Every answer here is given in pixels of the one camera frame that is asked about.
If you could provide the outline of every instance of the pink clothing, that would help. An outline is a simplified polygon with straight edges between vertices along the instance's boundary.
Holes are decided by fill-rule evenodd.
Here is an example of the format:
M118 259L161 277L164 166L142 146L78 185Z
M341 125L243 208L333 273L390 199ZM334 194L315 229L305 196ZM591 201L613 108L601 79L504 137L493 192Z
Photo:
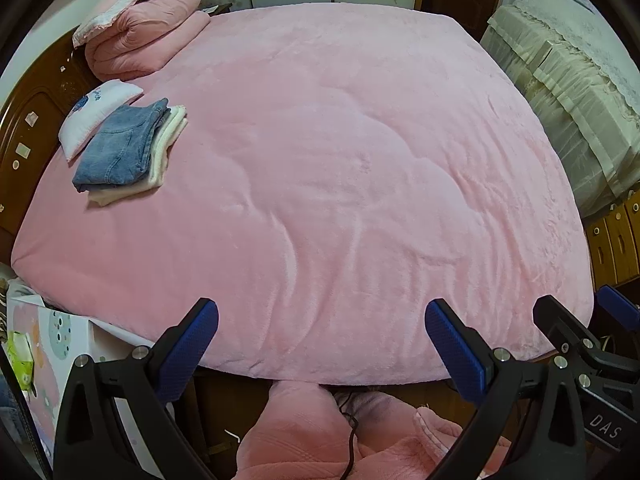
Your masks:
M346 396L338 396L342 403ZM381 392L356 394L343 408L358 419L350 480L425 480L462 432L429 408ZM336 399L317 384L281 381L238 450L236 480L339 479L349 462L351 427ZM501 439L485 473L495 472Z

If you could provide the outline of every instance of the folded jeans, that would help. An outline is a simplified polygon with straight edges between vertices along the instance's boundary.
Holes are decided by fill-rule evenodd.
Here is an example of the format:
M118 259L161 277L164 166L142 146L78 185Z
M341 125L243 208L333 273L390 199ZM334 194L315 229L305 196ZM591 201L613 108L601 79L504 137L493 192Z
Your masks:
M78 192L139 181L148 171L151 142L167 104L164 98L146 107L122 105L107 117L81 156L72 181Z

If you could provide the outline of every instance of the dresser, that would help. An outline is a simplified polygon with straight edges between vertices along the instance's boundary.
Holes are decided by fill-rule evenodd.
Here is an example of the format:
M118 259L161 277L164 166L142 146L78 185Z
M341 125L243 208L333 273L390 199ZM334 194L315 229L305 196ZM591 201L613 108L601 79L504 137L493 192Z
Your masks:
M585 231L594 288L612 285L623 286L625 290L638 288L640 292L640 282L638 286L630 286L640 278L640 192L614 206L604 218L589 224Z

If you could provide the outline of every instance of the white folded cloth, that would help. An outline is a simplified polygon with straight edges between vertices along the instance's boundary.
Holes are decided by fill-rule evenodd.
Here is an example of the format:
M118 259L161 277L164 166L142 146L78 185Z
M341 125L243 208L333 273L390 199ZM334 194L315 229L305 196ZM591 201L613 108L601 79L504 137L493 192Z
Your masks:
M164 172L168 164L167 151L187 124L185 117L187 110L184 106L172 106L170 110L169 116L164 120L164 123L160 126L160 130L151 142L149 172L144 178L129 186L91 190L89 192L90 202L104 206L121 198L162 186L164 182Z

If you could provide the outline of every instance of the white pillow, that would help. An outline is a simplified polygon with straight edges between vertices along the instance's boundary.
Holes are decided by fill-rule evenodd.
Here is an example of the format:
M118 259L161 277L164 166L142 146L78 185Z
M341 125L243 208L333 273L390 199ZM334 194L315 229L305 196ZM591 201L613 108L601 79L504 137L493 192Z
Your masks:
M96 134L98 126L116 108L132 103L143 93L139 86L111 79L82 96L66 116L58 133L66 160L71 161L82 151Z

